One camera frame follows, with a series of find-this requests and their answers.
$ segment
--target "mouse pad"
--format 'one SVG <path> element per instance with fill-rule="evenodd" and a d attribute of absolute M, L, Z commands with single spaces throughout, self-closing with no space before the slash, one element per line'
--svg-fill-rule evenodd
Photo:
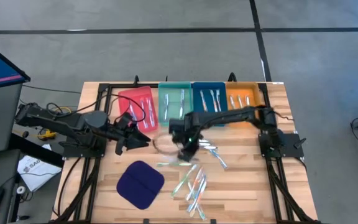
<path fill-rule="evenodd" d="M 117 192 L 138 209 L 148 208 L 162 186 L 164 176 L 143 161 L 132 163 L 117 183 Z"/>

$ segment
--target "wooden tabletop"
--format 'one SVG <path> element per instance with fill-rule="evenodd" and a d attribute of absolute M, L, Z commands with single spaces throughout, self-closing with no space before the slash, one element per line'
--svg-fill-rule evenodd
<path fill-rule="evenodd" d="M 98 86 L 99 82 L 84 83 L 79 108 L 90 105 L 96 100 Z M 284 84 L 267 83 L 267 88 L 271 106 L 275 111 L 291 118 Z M 115 89 L 113 93 L 122 90 L 124 89 Z M 157 110 L 158 90 L 152 88 L 152 93 Z M 118 104 L 113 104 L 111 109 L 110 120 L 113 120 L 119 116 Z M 278 128 L 285 133 L 294 132 L 295 125 L 292 121 L 281 118 L 277 118 L 277 121 Z M 158 128 L 146 134 L 153 138 L 158 133 L 167 133 L 167 128 Z M 266 163 L 260 155 L 258 133 L 259 131 L 251 125 L 247 128 L 213 127 L 203 131 L 204 137 L 219 147 L 219 155 L 228 165 L 228 169 L 223 170 L 216 158 L 203 151 L 199 151 L 196 156 L 208 176 L 208 184 L 201 200 L 208 219 L 205 223 L 209 223 L 213 218 L 217 219 L 218 223 L 275 223 Z M 166 148 L 171 146 L 168 137 L 159 140 L 159 144 Z M 183 187 L 174 199 L 170 197 L 170 193 L 183 174 L 188 171 L 188 167 L 157 167 L 156 163 L 167 161 L 167 156 L 158 154 L 151 144 L 149 147 L 124 152 L 122 156 L 114 153 L 115 145 L 114 141 L 108 144 L 105 157 L 101 160 L 92 223 L 142 223 L 144 218 L 150 219 L 151 223 L 203 223 L 197 213 L 190 218 L 186 212 L 188 204 L 184 198 L 188 189 Z M 75 160 L 70 159 L 65 162 L 59 189 Z M 116 190 L 116 184 L 122 173 L 131 163 L 138 160 L 148 163 L 165 178 L 162 190 L 146 210 L 135 208 Z M 68 178 L 63 192 L 62 211 L 78 192 L 83 161 L 84 159 L 76 165 Z M 317 219 L 305 168 L 294 158 L 283 158 L 283 163 L 290 193 L 307 215 Z M 60 190 L 57 193 L 55 209 L 59 193 Z M 282 217 L 286 219 L 281 193 L 279 199 Z M 87 203 L 88 194 L 84 197 L 81 218 L 85 217 Z"/>

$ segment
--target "concrete floor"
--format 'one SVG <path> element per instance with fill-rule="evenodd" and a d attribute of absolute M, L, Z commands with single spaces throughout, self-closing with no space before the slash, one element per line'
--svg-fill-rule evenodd
<path fill-rule="evenodd" d="M 262 28 L 358 27 L 358 1 L 258 0 Z M 248 0 L 0 0 L 0 30 L 253 27 Z M 358 32 L 264 33 L 272 80 L 285 82 L 319 219 L 358 223 Z M 30 85 L 80 91 L 85 81 L 264 80 L 253 32 L 0 35 L 0 51 Z M 79 95 L 24 88 L 22 100 L 76 105 Z M 59 178 L 21 205 L 50 218 Z"/>

